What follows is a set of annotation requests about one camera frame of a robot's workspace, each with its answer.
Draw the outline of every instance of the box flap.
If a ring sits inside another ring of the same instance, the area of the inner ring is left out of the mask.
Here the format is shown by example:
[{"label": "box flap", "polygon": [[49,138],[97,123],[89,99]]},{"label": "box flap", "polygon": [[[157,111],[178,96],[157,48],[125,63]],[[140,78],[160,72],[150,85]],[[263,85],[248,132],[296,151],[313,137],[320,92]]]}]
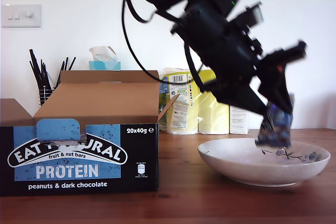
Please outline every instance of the box flap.
[{"label": "box flap", "polygon": [[32,116],[15,100],[0,100],[0,126],[31,126]]},{"label": "box flap", "polygon": [[175,95],[168,103],[167,105],[163,108],[159,116],[157,117],[157,120],[161,120],[161,118],[167,113],[168,109],[173,105],[173,103],[176,101],[176,99],[180,96],[180,94]]},{"label": "box flap", "polygon": [[64,71],[62,78],[34,115],[35,124],[44,118],[76,119],[81,129],[88,124],[157,123],[159,83],[142,71]]},{"label": "box flap", "polygon": [[[149,71],[155,77],[159,77],[157,71]],[[132,83],[157,83],[142,70],[122,71],[92,71],[74,70],[62,71],[61,83],[98,83],[98,82],[132,82]]]}]

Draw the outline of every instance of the eat natural logo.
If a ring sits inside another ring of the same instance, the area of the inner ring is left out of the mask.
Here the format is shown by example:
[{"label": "eat natural logo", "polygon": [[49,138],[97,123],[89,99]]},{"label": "eat natural logo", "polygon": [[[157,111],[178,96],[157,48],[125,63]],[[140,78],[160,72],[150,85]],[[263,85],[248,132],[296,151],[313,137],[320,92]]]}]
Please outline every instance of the eat natural logo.
[{"label": "eat natural logo", "polygon": [[15,148],[7,158],[10,167],[20,167],[61,158],[78,158],[123,165],[127,161],[126,151],[95,135],[87,134],[88,144],[77,146],[53,146],[41,144],[36,138]]}]

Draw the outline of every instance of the eat natural box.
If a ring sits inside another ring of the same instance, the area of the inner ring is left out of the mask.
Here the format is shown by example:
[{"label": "eat natural box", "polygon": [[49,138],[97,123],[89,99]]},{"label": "eat natural box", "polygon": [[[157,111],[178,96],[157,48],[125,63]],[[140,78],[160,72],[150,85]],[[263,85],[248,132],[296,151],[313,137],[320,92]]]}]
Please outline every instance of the eat natural box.
[{"label": "eat natural box", "polygon": [[2,100],[0,195],[156,190],[157,122],[174,102],[158,115],[158,94],[142,71],[63,71],[33,118]]}]

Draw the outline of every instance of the light switch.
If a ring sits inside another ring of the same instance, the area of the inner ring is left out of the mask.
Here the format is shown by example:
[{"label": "light switch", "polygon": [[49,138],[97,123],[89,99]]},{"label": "light switch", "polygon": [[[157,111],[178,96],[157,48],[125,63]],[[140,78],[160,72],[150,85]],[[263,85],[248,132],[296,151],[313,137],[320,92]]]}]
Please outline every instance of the light switch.
[{"label": "light switch", "polygon": [[19,11],[14,12],[14,19],[20,19],[20,12]]},{"label": "light switch", "polygon": [[41,27],[41,5],[2,5],[1,26]]}]

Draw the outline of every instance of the pen holder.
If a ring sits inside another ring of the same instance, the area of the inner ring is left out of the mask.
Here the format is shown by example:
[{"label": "pen holder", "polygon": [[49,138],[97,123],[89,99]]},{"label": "pen holder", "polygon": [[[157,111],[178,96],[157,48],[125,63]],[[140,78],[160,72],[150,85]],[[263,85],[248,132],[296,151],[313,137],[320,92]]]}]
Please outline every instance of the pen holder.
[{"label": "pen holder", "polygon": [[42,106],[51,94],[54,92],[54,89],[46,89],[46,86],[43,86],[43,89],[38,90],[39,95],[39,105]]}]

